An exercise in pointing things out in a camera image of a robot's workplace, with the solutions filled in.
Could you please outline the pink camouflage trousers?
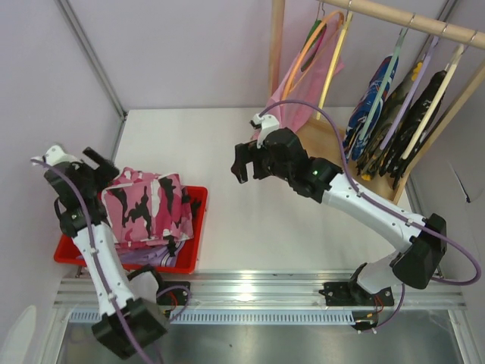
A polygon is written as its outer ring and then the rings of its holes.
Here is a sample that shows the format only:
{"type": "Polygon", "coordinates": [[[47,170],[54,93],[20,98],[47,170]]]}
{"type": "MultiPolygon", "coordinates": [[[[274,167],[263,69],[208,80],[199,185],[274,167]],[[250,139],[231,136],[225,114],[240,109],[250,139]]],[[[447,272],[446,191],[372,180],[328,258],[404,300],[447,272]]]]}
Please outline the pink camouflage trousers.
{"type": "Polygon", "coordinates": [[[190,201],[178,174],[156,174],[125,167],[101,192],[114,234],[114,244],[145,242],[161,245],[194,238],[190,201]]]}

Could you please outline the yellow hanger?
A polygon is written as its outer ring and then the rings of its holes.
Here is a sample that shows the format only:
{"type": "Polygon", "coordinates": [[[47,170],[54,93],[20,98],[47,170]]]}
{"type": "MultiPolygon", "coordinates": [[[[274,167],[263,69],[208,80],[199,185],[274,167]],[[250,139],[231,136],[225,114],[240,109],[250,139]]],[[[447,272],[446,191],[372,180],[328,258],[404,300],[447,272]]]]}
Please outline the yellow hanger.
{"type": "Polygon", "coordinates": [[[338,62],[340,60],[340,54],[341,54],[341,51],[342,51],[342,48],[343,48],[343,43],[346,40],[349,25],[352,22],[352,18],[353,18],[353,12],[348,11],[346,13],[346,18],[345,18],[345,21],[342,25],[342,29],[340,31],[339,38],[338,38],[337,43],[336,43],[336,48],[334,50],[333,57],[330,61],[330,65],[329,65],[328,72],[327,72],[327,77],[326,77],[326,80],[324,82],[324,86],[323,86],[323,89],[322,89],[322,92],[321,92],[321,97],[320,97],[320,100],[319,100],[319,103],[318,103],[319,108],[324,107],[324,103],[326,101],[327,94],[329,92],[329,88],[330,88],[331,82],[333,80],[333,75],[335,74],[336,66],[338,65],[338,62]]]}

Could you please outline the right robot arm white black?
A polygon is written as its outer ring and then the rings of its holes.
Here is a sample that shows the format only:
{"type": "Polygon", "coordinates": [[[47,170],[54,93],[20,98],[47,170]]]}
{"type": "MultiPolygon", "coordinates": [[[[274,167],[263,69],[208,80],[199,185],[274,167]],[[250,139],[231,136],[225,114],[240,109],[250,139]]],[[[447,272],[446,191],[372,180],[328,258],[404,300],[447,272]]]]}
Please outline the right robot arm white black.
{"type": "Polygon", "coordinates": [[[262,143],[253,140],[235,146],[230,170],[241,184],[249,179],[248,163],[255,179],[278,177],[300,196],[352,216],[395,248],[374,263],[361,264],[352,274],[347,290],[358,305],[395,285],[427,287],[447,249],[446,221],[439,215],[425,218],[403,212],[367,188],[354,187],[354,180],[340,166],[308,155],[288,128],[270,132],[262,143]]]}

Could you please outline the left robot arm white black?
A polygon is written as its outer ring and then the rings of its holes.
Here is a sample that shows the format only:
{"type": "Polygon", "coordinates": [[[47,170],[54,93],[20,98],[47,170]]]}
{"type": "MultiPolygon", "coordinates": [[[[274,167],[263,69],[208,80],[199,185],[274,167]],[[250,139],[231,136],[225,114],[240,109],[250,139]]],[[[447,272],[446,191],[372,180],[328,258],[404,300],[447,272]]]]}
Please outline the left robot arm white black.
{"type": "Polygon", "coordinates": [[[119,174],[113,163],[87,147],[83,154],[96,163],[51,146],[39,160],[44,178],[57,194],[55,214],[61,232],[72,239],[94,283],[99,322],[92,326],[95,339],[120,359],[137,354],[153,360],[144,351],[167,332],[168,320],[155,300],[136,295],[114,248],[114,234],[100,192],[119,174]]]}

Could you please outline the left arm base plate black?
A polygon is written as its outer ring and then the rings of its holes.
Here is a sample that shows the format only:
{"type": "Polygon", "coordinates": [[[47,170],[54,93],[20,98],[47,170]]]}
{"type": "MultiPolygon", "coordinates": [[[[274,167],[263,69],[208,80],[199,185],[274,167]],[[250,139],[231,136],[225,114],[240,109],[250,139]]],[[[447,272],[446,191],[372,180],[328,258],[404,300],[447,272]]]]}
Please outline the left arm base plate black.
{"type": "Polygon", "coordinates": [[[174,308],[186,304],[188,293],[181,288],[175,288],[161,294],[162,291],[175,286],[184,286],[187,290],[190,289],[190,283],[188,281],[165,281],[157,291],[158,305],[174,308]]]}

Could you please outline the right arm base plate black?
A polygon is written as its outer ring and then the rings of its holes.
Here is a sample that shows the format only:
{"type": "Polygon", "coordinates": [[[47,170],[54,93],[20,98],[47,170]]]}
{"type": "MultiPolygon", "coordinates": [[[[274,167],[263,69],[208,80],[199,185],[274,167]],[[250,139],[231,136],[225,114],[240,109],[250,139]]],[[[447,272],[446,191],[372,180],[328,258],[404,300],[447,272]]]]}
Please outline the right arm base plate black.
{"type": "Polygon", "coordinates": [[[378,293],[366,290],[348,281],[326,282],[318,293],[324,297],[327,306],[391,307],[395,304],[391,289],[384,288],[378,293]]]}

